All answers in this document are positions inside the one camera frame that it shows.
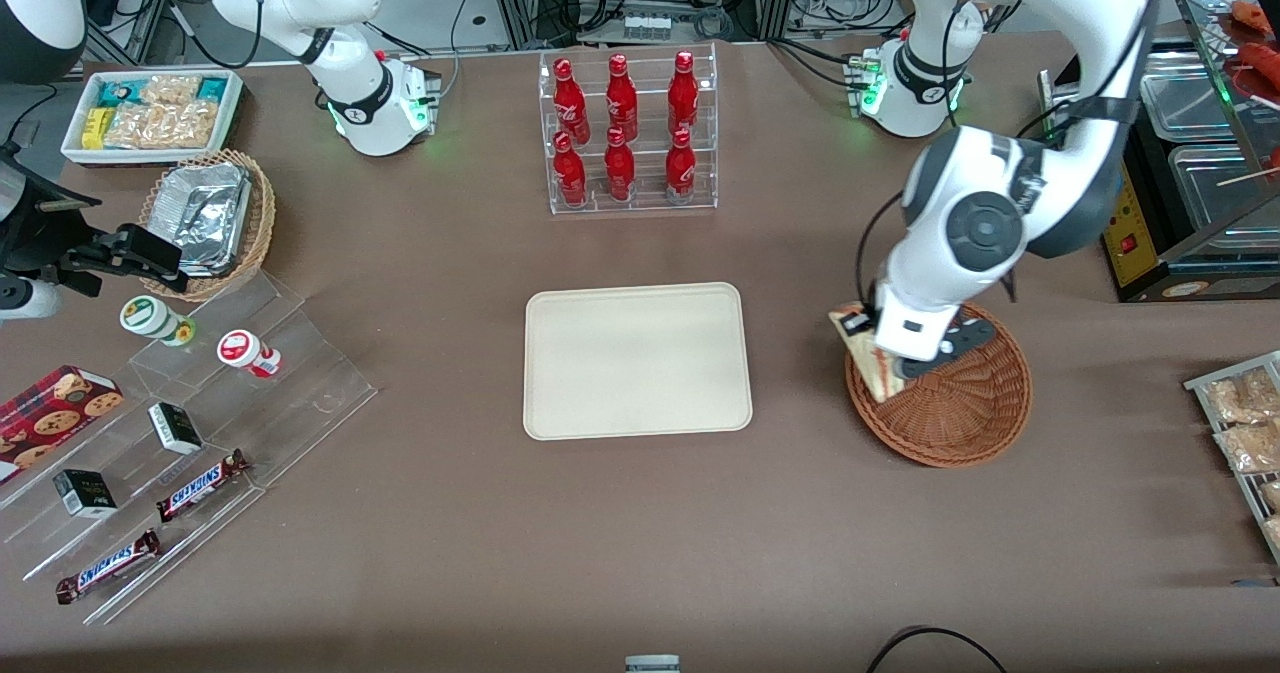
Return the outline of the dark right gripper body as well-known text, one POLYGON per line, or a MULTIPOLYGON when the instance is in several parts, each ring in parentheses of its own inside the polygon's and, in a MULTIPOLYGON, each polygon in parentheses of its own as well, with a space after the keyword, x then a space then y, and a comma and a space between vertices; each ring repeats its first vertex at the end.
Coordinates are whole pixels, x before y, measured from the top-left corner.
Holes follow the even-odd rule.
POLYGON ((13 275, 54 266, 99 234, 84 221, 84 209, 101 200, 74 193, 1 154, 3 162, 3 269, 13 275))

